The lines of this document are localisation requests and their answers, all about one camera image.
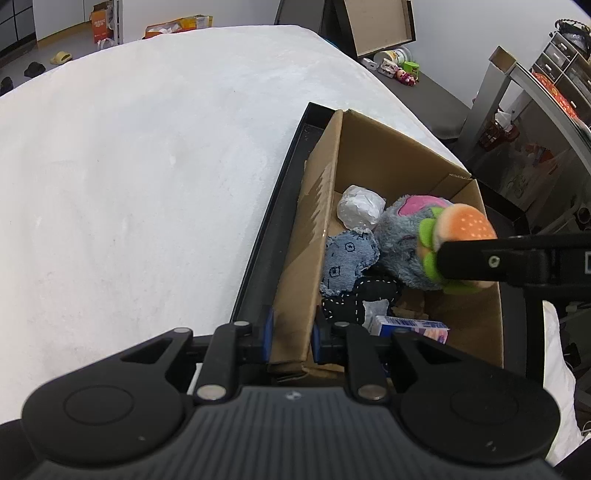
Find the yellow slipper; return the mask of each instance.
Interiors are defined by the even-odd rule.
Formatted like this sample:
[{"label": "yellow slipper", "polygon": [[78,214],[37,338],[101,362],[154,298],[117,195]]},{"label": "yellow slipper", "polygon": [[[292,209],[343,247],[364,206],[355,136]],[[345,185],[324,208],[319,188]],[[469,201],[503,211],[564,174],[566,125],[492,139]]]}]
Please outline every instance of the yellow slipper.
[{"label": "yellow slipper", "polygon": [[59,51],[56,53],[56,56],[49,61],[49,63],[53,65],[63,65],[65,62],[70,61],[71,59],[71,53],[68,53],[66,51]]}]

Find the white wall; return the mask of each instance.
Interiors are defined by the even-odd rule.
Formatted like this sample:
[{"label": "white wall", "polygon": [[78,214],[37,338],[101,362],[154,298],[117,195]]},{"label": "white wall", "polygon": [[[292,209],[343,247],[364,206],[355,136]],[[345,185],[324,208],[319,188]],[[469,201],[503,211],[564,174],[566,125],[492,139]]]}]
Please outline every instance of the white wall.
[{"label": "white wall", "polygon": [[123,38],[138,40],[148,25],[189,15],[213,15],[214,27],[271,25],[278,6],[279,0],[123,0]]},{"label": "white wall", "polygon": [[[559,18],[587,24],[571,0],[413,0],[417,41],[408,45],[421,70],[471,106],[498,45],[531,66]],[[503,105],[520,89],[512,85]]]}]

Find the white bed sheet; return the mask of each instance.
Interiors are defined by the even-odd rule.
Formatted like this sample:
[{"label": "white bed sheet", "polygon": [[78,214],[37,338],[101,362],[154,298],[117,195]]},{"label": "white bed sheet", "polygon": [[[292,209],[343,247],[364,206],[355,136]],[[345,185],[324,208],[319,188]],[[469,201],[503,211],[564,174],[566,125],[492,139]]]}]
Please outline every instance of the white bed sheet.
[{"label": "white bed sheet", "polygon": [[292,26],[161,35],[0,98],[0,423],[42,382],[228,321],[308,102],[459,163],[373,75]]}]

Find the pink plush ear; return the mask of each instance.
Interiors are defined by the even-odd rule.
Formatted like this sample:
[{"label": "pink plush ear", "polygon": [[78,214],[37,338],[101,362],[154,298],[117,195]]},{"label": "pink plush ear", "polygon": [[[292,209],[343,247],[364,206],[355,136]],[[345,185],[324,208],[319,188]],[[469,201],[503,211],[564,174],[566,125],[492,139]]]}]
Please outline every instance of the pink plush ear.
[{"label": "pink plush ear", "polygon": [[431,207],[449,207],[452,203],[446,199],[433,197],[431,195],[411,195],[406,199],[404,205],[400,207],[398,214],[400,216],[414,215],[422,208]]}]

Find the gray floor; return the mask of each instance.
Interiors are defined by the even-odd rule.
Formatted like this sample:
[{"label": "gray floor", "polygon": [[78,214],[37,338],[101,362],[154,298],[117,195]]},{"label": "gray floor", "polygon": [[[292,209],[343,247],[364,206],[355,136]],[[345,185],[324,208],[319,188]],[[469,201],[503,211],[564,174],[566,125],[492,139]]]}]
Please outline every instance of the gray floor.
[{"label": "gray floor", "polygon": [[76,61],[80,57],[96,52],[96,44],[93,42],[90,23],[87,24],[87,28],[84,28],[83,31],[60,38],[41,48],[35,45],[31,51],[0,68],[0,79],[10,77],[16,88],[30,80],[24,76],[24,72],[32,61],[43,64],[47,70],[57,68],[57,65],[52,65],[49,61],[60,50],[71,53],[74,57],[74,60],[71,61]]}]

